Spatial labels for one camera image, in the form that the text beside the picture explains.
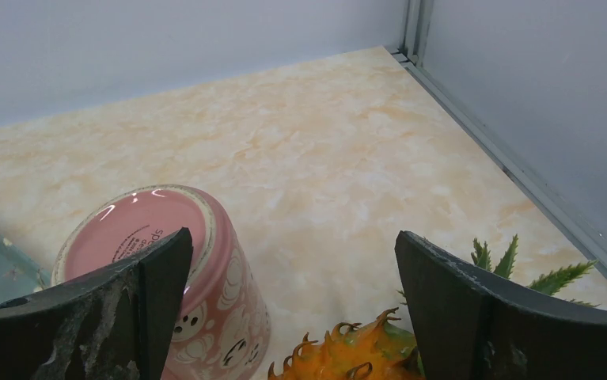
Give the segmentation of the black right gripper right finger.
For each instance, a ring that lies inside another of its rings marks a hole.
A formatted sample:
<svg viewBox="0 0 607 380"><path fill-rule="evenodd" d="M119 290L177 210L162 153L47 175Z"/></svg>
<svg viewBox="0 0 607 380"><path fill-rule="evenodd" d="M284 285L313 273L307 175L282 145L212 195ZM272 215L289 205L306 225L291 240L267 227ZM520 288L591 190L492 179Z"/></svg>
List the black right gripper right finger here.
<svg viewBox="0 0 607 380"><path fill-rule="evenodd" d="M429 379L607 379L607 310L541 294L409 231L396 261Z"/></svg>

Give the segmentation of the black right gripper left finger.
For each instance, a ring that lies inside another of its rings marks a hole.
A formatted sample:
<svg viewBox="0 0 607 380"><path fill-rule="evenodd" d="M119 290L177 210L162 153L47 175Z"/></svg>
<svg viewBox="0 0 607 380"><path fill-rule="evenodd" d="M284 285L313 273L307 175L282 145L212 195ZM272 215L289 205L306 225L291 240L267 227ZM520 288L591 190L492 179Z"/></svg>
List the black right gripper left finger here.
<svg viewBox="0 0 607 380"><path fill-rule="evenodd" d="M159 379L192 261L187 228L0 304L0 379Z"/></svg>

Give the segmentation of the pink cartoon mug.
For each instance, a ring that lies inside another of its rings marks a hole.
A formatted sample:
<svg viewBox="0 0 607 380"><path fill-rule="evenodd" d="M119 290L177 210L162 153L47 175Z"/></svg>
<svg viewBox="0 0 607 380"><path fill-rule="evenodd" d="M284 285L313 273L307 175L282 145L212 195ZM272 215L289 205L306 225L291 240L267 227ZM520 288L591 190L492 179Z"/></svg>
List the pink cartoon mug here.
<svg viewBox="0 0 607 380"><path fill-rule="evenodd" d="M156 184L109 200L67 238L51 281L126 258L181 228L192 236L192 263L161 376L249 379L267 351L271 321L230 217L202 190Z"/></svg>

